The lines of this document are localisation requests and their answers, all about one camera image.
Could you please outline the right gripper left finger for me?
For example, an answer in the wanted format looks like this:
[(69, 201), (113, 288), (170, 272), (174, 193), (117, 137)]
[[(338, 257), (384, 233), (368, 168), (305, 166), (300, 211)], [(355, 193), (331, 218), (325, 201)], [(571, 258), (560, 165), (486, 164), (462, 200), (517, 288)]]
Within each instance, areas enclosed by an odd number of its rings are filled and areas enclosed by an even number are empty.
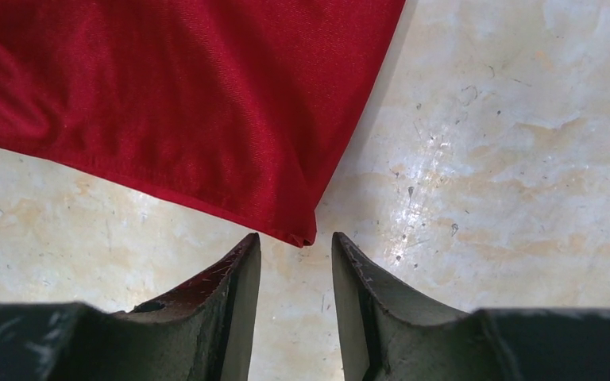
[(260, 277), (260, 238), (250, 233), (129, 312), (0, 303), (0, 380), (245, 380)]

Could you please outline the red cloth napkin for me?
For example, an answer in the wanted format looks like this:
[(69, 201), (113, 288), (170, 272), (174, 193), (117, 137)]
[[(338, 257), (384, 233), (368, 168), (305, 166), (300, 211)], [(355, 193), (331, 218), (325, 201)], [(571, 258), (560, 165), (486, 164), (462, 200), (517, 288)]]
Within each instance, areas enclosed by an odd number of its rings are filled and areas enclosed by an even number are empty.
[(297, 247), (401, 1), (0, 1), (0, 148)]

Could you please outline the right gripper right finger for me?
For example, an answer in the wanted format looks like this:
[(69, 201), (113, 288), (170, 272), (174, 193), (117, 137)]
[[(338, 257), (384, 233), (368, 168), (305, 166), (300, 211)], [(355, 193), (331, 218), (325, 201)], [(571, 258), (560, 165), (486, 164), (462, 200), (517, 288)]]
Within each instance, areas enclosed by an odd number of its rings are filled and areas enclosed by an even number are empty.
[(347, 380), (610, 380), (610, 310), (443, 304), (371, 261), (344, 233), (331, 246)]

